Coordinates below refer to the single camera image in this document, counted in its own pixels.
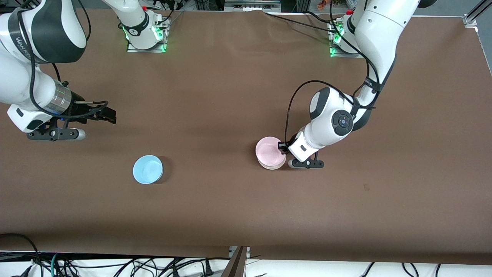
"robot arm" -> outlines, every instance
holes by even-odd
[[[161,15],[144,11],[138,0],[104,2],[116,12],[135,48],[151,48],[162,40],[162,34],[156,31],[162,24]],[[5,72],[0,76],[0,102],[11,105],[7,114],[21,131],[29,133],[30,139],[36,139],[34,135],[50,139],[52,131],[57,135],[52,140],[62,139],[56,126],[62,117],[64,128],[68,121],[116,122],[116,112],[106,107],[107,102],[86,102],[67,83],[52,79],[39,68],[45,63],[75,62],[85,51],[86,37],[72,0],[43,0],[34,9],[18,8],[0,15],[0,42],[0,70]],[[43,131],[46,125],[50,126],[49,132]],[[83,138],[77,136],[77,131],[65,133],[73,134],[65,139]]]
[[[353,14],[358,17],[360,5],[366,6],[353,26],[354,40],[356,47],[372,61],[374,69],[369,67],[368,77],[356,98],[334,87],[321,89],[314,95],[309,106],[311,122],[287,143],[289,152],[297,159],[294,162],[308,160],[319,149],[344,139],[367,123],[395,63],[400,34],[419,4],[419,0],[365,2],[360,1]]]

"black band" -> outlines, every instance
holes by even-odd
[[[376,81],[370,79],[369,77],[364,80],[364,84],[375,91],[382,91],[384,88],[384,84],[378,84]]]
[[[22,55],[26,59],[31,60],[31,55],[29,54],[27,43],[24,40],[24,38],[22,37],[21,27],[19,25],[20,24],[19,23],[19,16],[22,16],[20,14],[20,12],[21,11],[24,11],[24,10],[26,10],[26,9],[16,8],[10,14],[10,17],[8,18],[7,25],[8,25],[8,32],[10,34],[10,38],[12,39],[12,42],[15,44],[15,47],[17,47],[17,49],[19,50],[19,52],[21,52]],[[34,61],[37,64],[47,64],[47,62],[45,62],[45,61],[39,59],[38,57],[36,57],[36,55],[34,54],[34,51],[33,51],[33,55],[34,55]]]
[[[355,26],[352,24],[352,16],[350,16],[347,20],[347,28],[352,34],[355,35]]]
[[[130,27],[130,26],[127,26],[125,24],[122,23],[123,25],[123,28],[126,30],[126,32],[129,34],[129,35],[132,35],[132,36],[139,36],[140,33],[145,29],[147,28],[147,26],[149,25],[149,14],[144,12],[145,13],[145,18],[144,18],[144,21],[142,21],[142,23],[140,23],[139,25],[137,26],[133,26],[133,27]]]
[[[361,108],[361,104],[359,103],[359,100],[357,100],[357,98],[355,98],[355,97],[354,97],[353,102],[354,102],[354,104],[352,105],[352,109],[350,110],[350,115],[352,116],[352,119],[355,119],[355,115],[357,114],[357,112]]]

